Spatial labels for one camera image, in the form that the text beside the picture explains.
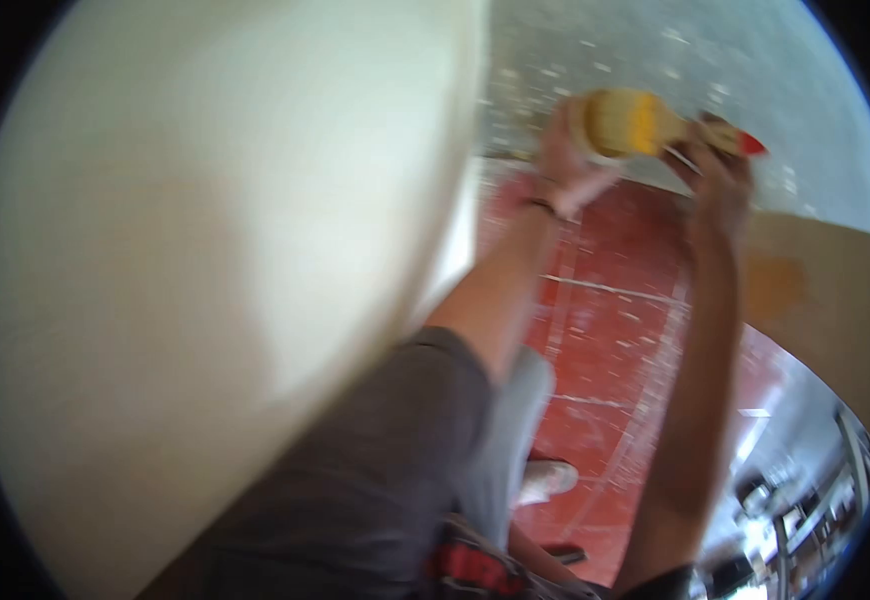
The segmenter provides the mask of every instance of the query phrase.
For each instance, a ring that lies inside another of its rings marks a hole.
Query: red paintbrush tip
[[[746,157],[762,155],[768,151],[765,145],[754,138],[753,135],[746,131],[738,131],[738,148]]]

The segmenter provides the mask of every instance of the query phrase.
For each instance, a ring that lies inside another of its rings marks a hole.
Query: red floor
[[[479,253],[532,186],[517,164],[493,165],[486,180]],[[518,509],[514,519],[536,542],[584,546],[589,559],[573,570],[604,585],[628,542],[687,325],[677,198],[623,181],[587,207],[580,224],[564,225],[525,341],[558,377],[535,451],[571,462],[581,480],[546,504]],[[770,360],[777,346],[753,330],[743,346],[739,407],[760,408],[780,378]],[[753,422],[740,417],[737,435]]]

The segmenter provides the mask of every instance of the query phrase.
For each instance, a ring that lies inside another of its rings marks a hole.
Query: hand
[[[703,113],[702,120],[713,123],[718,117]],[[688,222],[688,241],[696,260],[727,249],[733,258],[745,234],[749,200],[754,188],[752,167],[742,156],[731,156],[702,141],[699,123],[692,123],[688,140],[675,145],[698,167],[695,173],[667,150],[661,159],[695,192],[695,211]]]
[[[591,164],[575,147],[568,128],[568,107],[572,102],[578,100],[559,102],[552,111],[537,157],[541,175],[538,194],[569,221],[621,177],[621,169]]]

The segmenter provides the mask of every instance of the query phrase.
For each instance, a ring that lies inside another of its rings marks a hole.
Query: white wall
[[[137,593],[465,268],[486,16],[64,19],[0,133],[0,475],[72,597]]]

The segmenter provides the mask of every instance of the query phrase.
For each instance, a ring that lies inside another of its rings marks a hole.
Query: white sneaker
[[[521,480],[521,491],[514,506],[547,502],[552,496],[564,494],[578,483],[578,470],[568,462],[529,461]]]

